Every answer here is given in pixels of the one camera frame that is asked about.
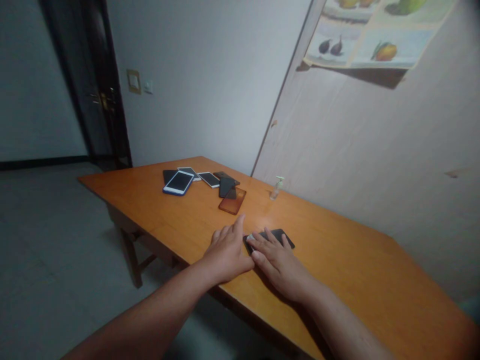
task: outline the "mango illustration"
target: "mango illustration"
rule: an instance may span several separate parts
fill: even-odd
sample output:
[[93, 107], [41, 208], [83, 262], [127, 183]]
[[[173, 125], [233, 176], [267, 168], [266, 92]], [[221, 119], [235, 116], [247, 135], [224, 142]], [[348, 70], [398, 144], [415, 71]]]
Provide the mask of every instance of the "mango illustration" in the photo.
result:
[[425, 5], [427, 0], [399, 0], [398, 3], [389, 4], [385, 11], [391, 15], [410, 15]]
[[361, 8], [368, 8], [370, 5], [373, 4], [375, 0], [360, 0], [360, 7]]
[[338, 4], [342, 9], [354, 9], [359, 0], [338, 0]]
[[375, 61], [392, 61], [397, 55], [397, 46], [391, 42], [379, 42], [373, 52], [371, 60]]
[[398, 2], [398, 9], [402, 14], [411, 14], [418, 11], [427, 0], [400, 0]]

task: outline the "door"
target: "door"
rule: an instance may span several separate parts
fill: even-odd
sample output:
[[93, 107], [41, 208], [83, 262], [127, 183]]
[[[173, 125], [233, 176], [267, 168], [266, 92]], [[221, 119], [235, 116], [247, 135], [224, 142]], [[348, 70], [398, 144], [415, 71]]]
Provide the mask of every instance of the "door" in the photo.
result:
[[102, 170], [132, 166], [106, 3], [41, 0], [90, 160]]

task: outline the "light switch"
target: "light switch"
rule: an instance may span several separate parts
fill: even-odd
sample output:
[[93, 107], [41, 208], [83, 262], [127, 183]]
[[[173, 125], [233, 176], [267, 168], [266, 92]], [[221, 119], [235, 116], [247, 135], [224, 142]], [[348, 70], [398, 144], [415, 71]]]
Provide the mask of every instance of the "light switch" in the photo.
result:
[[154, 81], [153, 80], [145, 81], [145, 83], [143, 85], [143, 90], [145, 90], [146, 93], [153, 94], [154, 93]]
[[135, 94], [142, 93], [142, 87], [140, 86], [140, 74], [136, 70], [127, 69], [126, 76], [128, 78], [128, 90]]
[[139, 86], [139, 78], [136, 77], [135, 75], [128, 75], [128, 84], [132, 87], [132, 88], [135, 88], [135, 89], [140, 89], [140, 86]]

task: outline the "white smartphone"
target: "white smartphone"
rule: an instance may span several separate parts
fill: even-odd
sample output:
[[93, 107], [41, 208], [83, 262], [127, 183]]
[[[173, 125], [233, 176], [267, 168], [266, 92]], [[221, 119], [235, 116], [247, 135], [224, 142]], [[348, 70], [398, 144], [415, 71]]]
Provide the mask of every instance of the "white smartphone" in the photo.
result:
[[192, 183], [193, 179], [193, 174], [179, 170], [165, 185], [165, 187], [163, 188], [163, 192], [167, 194], [183, 196], [189, 189], [189, 186]]
[[177, 167], [176, 169], [185, 173], [193, 174], [193, 181], [202, 181], [200, 176], [191, 167]]
[[198, 176], [206, 182], [212, 189], [218, 188], [220, 186], [220, 180], [217, 179], [211, 172], [199, 172]]

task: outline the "blue phone case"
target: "blue phone case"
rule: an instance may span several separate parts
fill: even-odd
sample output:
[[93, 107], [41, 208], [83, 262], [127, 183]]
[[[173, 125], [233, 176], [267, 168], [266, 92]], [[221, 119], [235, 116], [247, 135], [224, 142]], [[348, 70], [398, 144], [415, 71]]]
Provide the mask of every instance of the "blue phone case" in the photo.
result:
[[165, 194], [169, 194], [169, 195], [184, 196], [184, 195], [187, 193], [187, 191], [189, 190], [190, 185], [192, 185], [192, 183], [194, 182], [194, 178], [195, 178], [195, 176], [192, 176], [192, 177], [191, 177], [191, 180], [190, 180], [190, 182], [188, 183], [188, 186], [186, 187], [185, 192], [184, 192], [183, 194], [178, 194], [178, 193], [176, 193], [176, 192], [165, 191], [165, 189], [162, 189], [162, 191], [163, 191]]

